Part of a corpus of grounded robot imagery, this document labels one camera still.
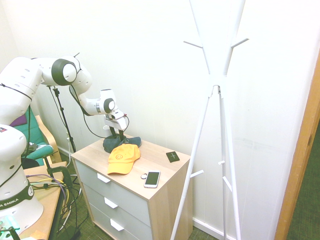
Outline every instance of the floor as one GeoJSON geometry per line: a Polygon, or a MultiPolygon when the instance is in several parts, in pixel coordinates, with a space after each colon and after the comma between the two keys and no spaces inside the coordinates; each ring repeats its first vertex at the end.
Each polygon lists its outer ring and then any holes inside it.
{"type": "Polygon", "coordinates": [[[287,240],[320,239],[320,127],[318,127],[295,205],[287,240]]]}
{"type": "MultiPolygon", "coordinates": [[[[68,160],[68,158],[63,154],[61,155],[61,158],[63,161],[68,160]]],[[[70,174],[76,174],[72,163],[68,166],[68,169],[70,171],[70,174]]],[[[80,187],[79,185],[75,184],[74,188],[79,189],[80,187]]],[[[87,209],[85,200],[81,194],[80,197],[76,200],[76,206],[72,208],[70,217],[65,225],[66,227],[75,226],[75,225],[78,226],[83,222],[79,228],[81,234],[78,238],[76,238],[76,240],[113,240],[113,238],[109,237],[104,231],[102,231],[100,228],[92,224],[90,216],[86,219],[87,216],[88,216],[88,209],[87,209]]],[[[189,237],[189,240],[217,240],[217,239],[199,230],[198,228],[193,227],[193,231],[191,236],[189,237]]]]}

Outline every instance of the phone screen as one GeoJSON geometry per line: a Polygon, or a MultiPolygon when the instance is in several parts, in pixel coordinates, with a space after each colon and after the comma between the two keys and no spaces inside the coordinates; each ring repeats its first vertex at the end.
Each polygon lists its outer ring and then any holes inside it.
{"type": "Polygon", "coordinates": [[[157,185],[159,172],[149,172],[146,177],[145,184],[146,185],[157,185]]]}

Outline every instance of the wooden door frame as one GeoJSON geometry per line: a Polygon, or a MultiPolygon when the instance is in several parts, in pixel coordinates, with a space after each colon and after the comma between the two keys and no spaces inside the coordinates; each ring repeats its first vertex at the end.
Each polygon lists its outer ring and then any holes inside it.
{"type": "Polygon", "coordinates": [[[304,111],[274,240],[286,240],[320,118],[320,52],[304,111]]]}

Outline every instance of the wooden chair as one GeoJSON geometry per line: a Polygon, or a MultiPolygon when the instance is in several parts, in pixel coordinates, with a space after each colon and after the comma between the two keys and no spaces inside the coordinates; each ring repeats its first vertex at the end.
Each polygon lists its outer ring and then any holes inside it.
{"type": "Polygon", "coordinates": [[[29,130],[29,110],[26,111],[25,121],[23,124],[15,125],[14,128],[22,132],[26,139],[28,139],[30,131],[30,142],[43,146],[31,152],[27,158],[36,160],[40,165],[44,164],[43,158],[47,157],[49,163],[61,162],[61,156],[54,136],[49,132],[39,115],[34,116],[32,110],[30,111],[30,130],[29,130]]]}

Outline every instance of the white smartphone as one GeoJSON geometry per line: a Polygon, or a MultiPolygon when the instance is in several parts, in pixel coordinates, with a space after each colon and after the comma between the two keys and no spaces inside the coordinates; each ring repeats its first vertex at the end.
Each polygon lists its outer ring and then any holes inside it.
{"type": "Polygon", "coordinates": [[[148,172],[148,175],[146,176],[144,187],[145,188],[151,188],[155,189],[158,187],[160,178],[160,171],[159,170],[151,170],[148,172]]]}

